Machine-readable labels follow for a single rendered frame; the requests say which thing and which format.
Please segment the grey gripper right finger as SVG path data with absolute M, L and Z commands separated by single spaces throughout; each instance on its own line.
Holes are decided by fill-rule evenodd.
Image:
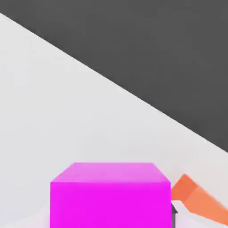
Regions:
M 181 201 L 173 200 L 172 205 L 177 211 L 172 228 L 216 228 L 216 222 L 189 212 Z

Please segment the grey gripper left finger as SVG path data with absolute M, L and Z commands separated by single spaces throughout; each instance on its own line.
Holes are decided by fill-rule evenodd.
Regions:
M 29 217 L 26 228 L 50 228 L 50 206 L 44 206 L 39 213 Z

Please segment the small magenta cube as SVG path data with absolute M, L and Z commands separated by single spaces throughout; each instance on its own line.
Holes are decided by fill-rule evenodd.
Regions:
M 171 227 L 171 183 L 153 163 L 74 163 L 50 183 L 50 228 Z

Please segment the small orange cube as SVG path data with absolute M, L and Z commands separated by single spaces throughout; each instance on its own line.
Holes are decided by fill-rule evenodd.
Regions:
M 171 189 L 171 199 L 181 201 L 189 212 L 228 226 L 228 208 L 216 200 L 187 174 Z

